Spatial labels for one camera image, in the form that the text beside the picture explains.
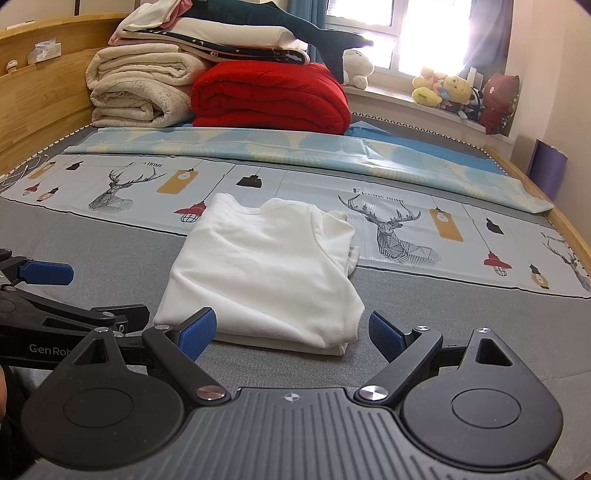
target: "folded beige blanket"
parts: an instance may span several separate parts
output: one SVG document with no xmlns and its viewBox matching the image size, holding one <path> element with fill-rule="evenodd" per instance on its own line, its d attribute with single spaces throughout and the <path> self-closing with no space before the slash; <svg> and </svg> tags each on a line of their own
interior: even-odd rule
<svg viewBox="0 0 591 480">
<path fill-rule="evenodd" d="M 95 127 L 170 127 L 193 118 L 191 86 L 175 87 L 144 77 L 109 75 L 97 83 L 90 100 Z"/>
<path fill-rule="evenodd" d="M 98 51 L 86 69 L 86 84 L 94 89 L 108 77 L 144 77 L 167 85 L 192 85 L 211 62 L 187 53 L 177 45 L 144 43 Z"/>
</svg>

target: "whale tail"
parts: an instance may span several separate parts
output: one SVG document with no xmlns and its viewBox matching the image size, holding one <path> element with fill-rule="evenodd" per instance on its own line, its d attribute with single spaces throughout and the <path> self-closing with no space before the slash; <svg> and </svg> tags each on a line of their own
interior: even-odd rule
<svg viewBox="0 0 591 480">
<path fill-rule="evenodd" d="M 315 39 L 314 46 L 318 49 L 322 61 L 339 83 L 343 84 L 343 53 L 350 48 L 372 46 L 374 42 L 357 33 L 341 30 L 322 30 Z"/>
</svg>

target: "silver bolt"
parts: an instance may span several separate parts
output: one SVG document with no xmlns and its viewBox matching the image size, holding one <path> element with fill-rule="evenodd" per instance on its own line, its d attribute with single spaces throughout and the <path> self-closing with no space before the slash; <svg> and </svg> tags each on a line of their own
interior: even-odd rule
<svg viewBox="0 0 591 480">
<path fill-rule="evenodd" d="M 369 401 L 383 400 L 388 396 L 388 390 L 379 385 L 366 385 L 359 390 L 359 396 Z"/>
<path fill-rule="evenodd" d="M 226 389 L 219 385 L 205 385 L 197 390 L 197 396 L 201 400 L 219 400 L 226 396 Z"/>
</svg>

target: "person's hand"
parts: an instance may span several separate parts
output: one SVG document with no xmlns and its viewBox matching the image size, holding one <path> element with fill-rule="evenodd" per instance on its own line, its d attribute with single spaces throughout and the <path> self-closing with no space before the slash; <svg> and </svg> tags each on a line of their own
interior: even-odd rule
<svg viewBox="0 0 591 480">
<path fill-rule="evenodd" d="M 6 415 L 6 381 L 4 380 L 4 370 L 0 367 L 0 420 Z"/>
</svg>

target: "purple cylinder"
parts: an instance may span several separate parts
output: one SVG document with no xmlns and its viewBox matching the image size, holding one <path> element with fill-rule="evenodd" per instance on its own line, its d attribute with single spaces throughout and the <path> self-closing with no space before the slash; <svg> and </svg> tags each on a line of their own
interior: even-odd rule
<svg viewBox="0 0 591 480">
<path fill-rule="evenodd" d="M 548 198 L 554 199 L 564 177 L 566 161 L 566 155 L 562 152 L 536 140 L 528 177 Z"/>
</svg>

